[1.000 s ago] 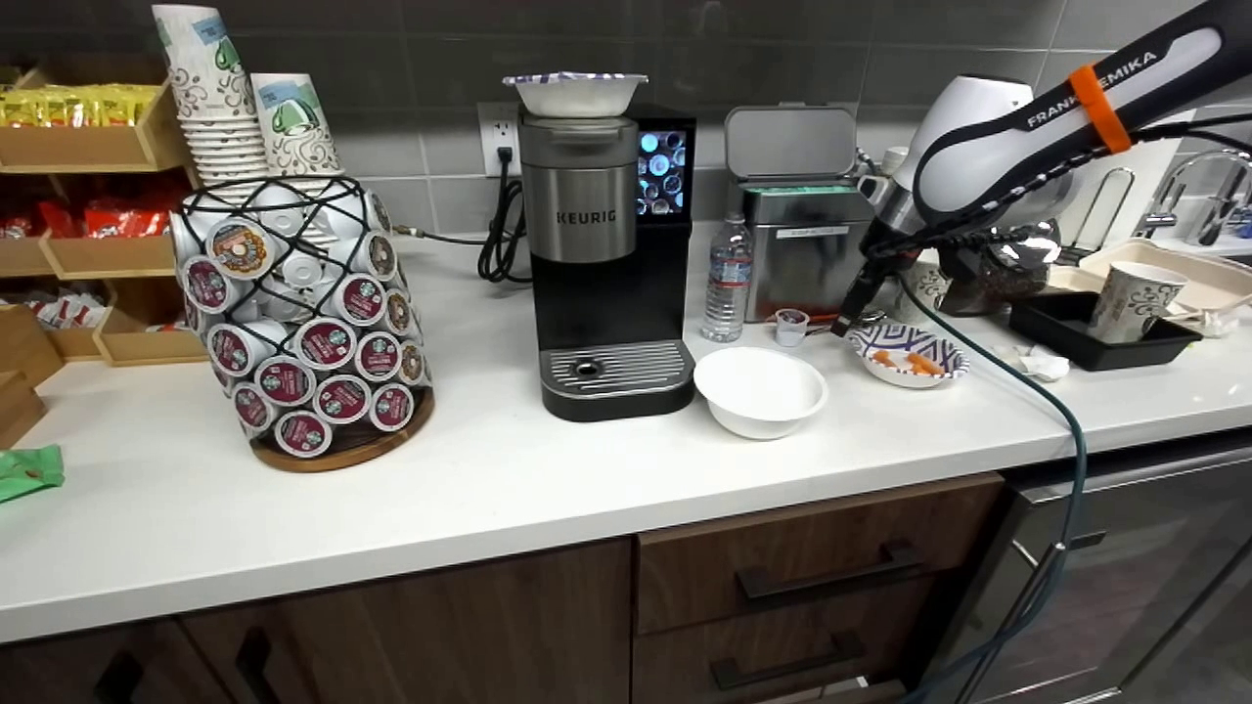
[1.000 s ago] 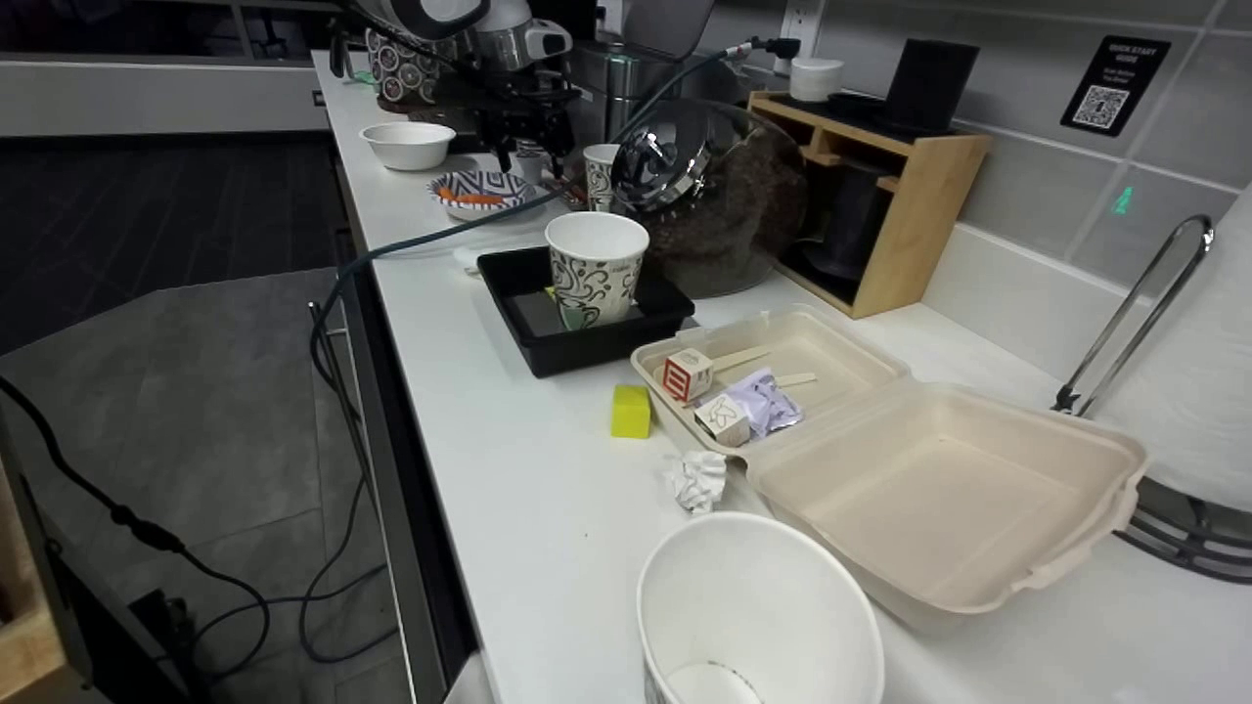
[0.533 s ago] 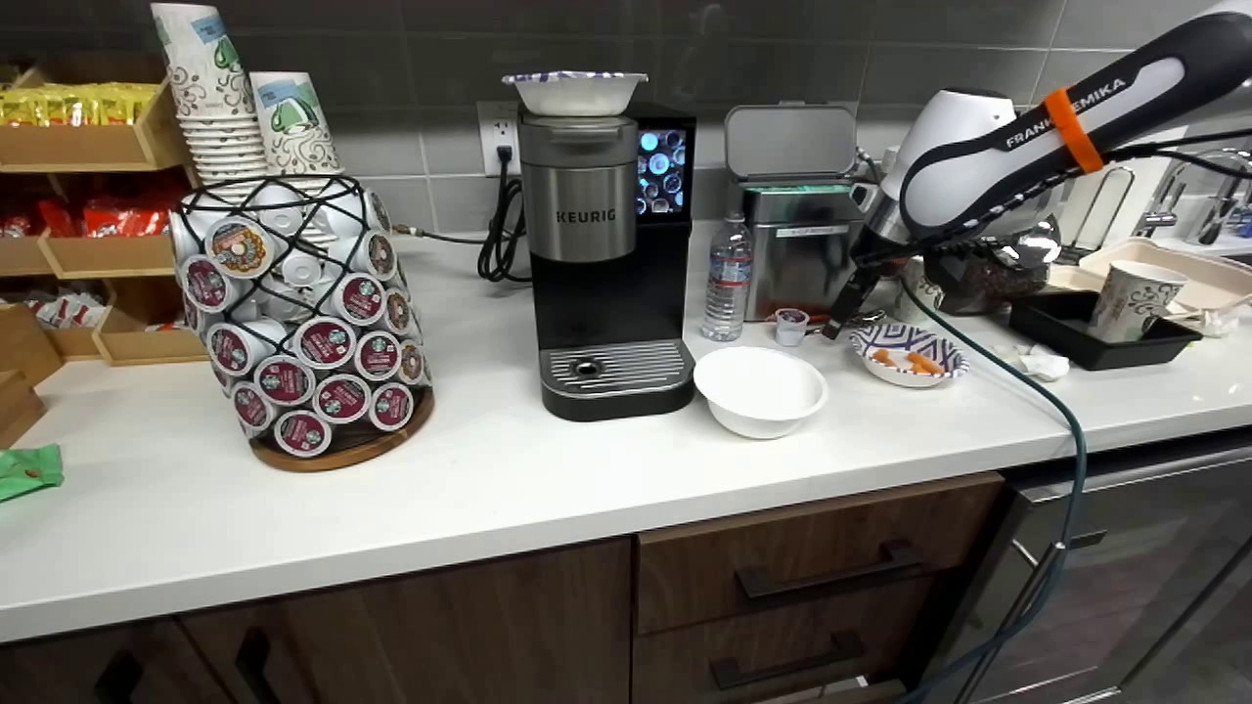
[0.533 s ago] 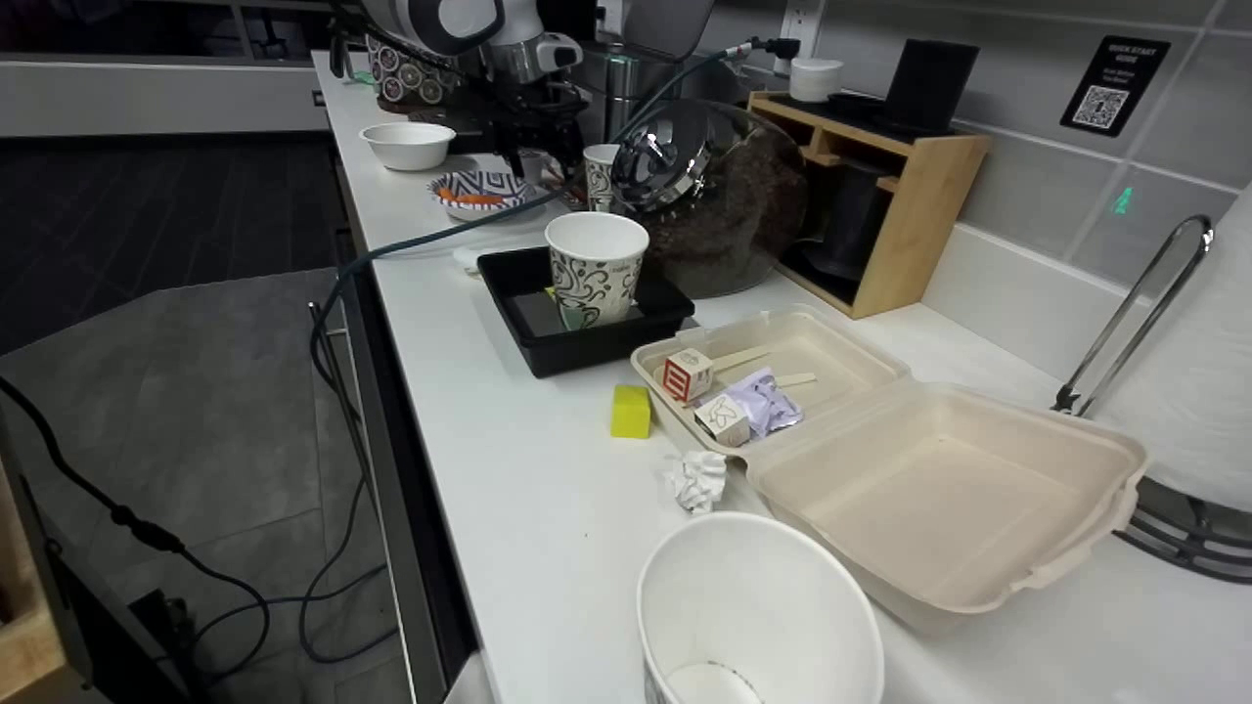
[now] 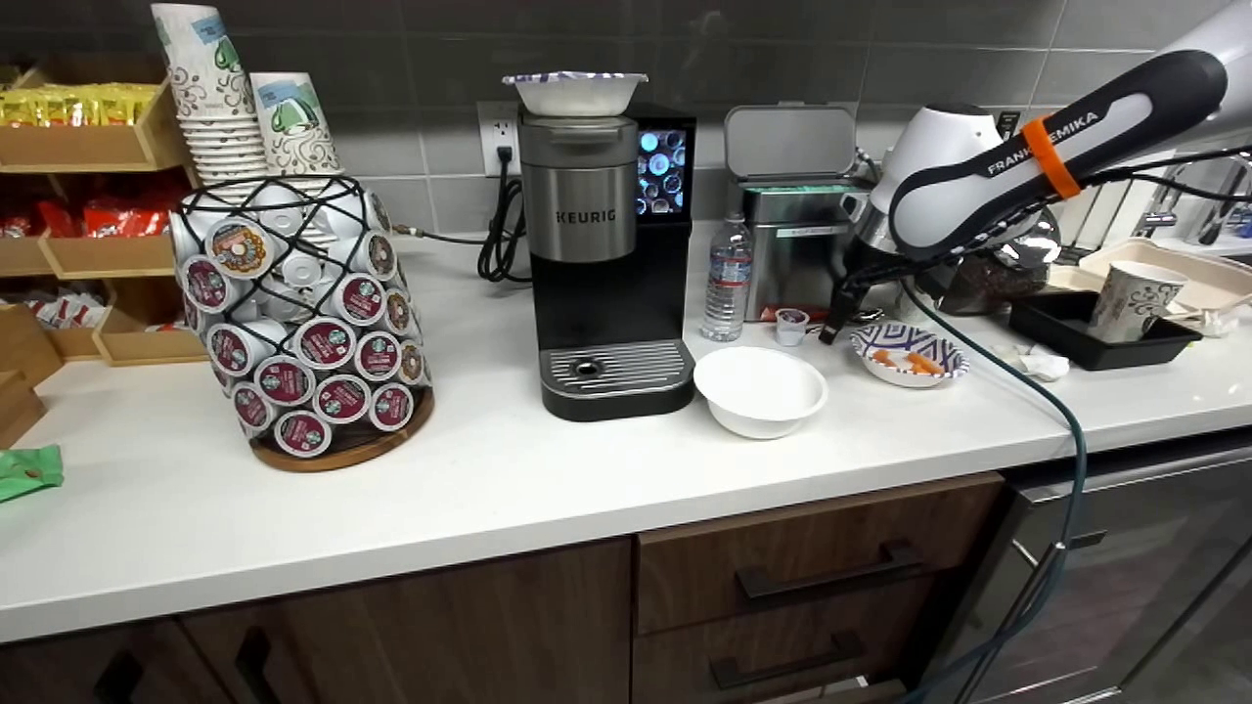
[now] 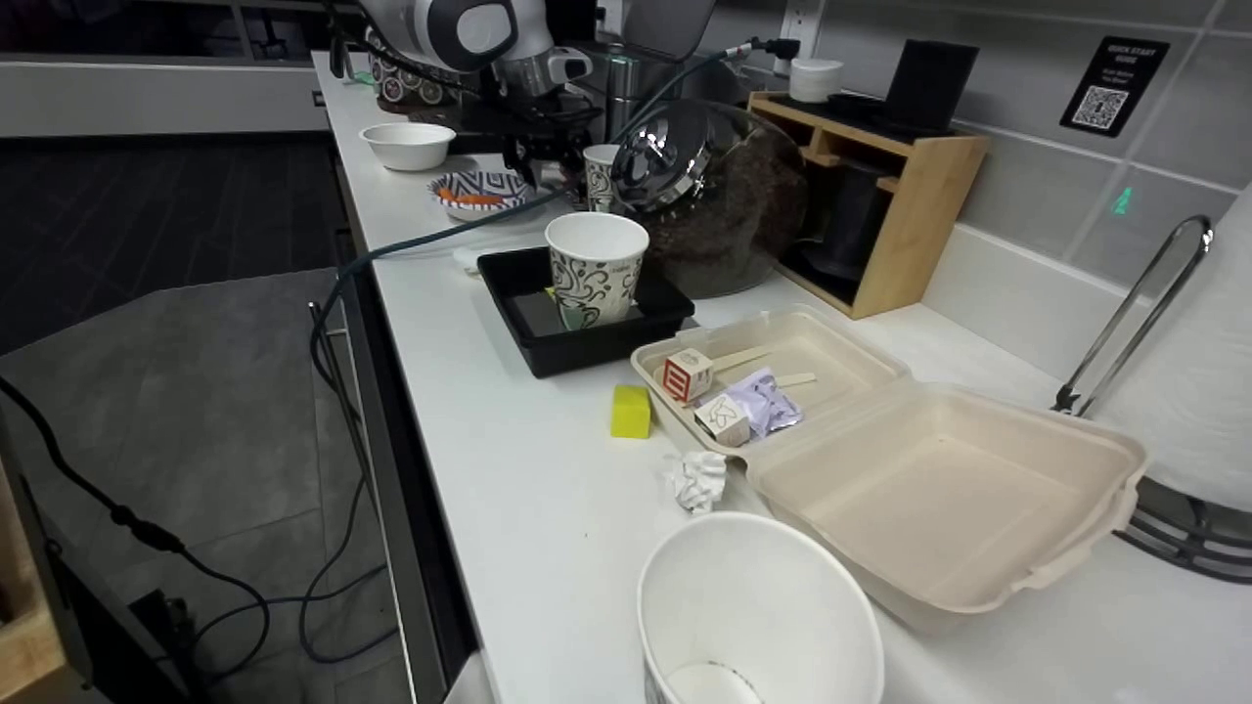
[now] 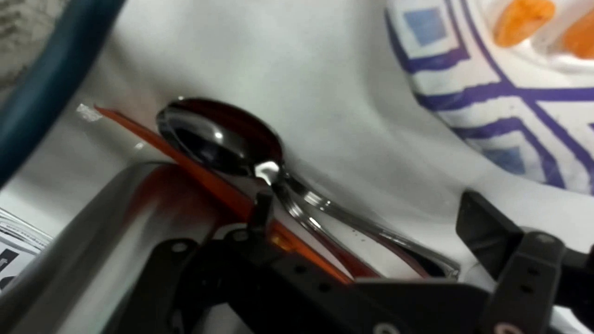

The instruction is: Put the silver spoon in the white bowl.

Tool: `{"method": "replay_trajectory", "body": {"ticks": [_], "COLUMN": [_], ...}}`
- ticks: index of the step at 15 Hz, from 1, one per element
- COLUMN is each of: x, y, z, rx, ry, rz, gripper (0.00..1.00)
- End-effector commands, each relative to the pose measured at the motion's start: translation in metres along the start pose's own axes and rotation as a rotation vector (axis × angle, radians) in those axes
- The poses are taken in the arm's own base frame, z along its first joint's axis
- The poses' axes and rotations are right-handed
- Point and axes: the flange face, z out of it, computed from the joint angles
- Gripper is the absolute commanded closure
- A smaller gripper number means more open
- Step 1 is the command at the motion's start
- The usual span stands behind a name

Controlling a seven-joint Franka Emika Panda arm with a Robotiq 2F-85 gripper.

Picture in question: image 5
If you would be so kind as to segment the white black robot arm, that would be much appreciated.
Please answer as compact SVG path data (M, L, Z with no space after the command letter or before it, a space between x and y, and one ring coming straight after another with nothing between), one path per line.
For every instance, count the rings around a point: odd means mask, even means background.
M835 260L830 321L845 325L875 280L981 250L1124 160L1244 128L1247 112L1252 0L1229 0L1188 34L1012 137L969 140L952 125L925 128L914 112L870 196L870 231Z

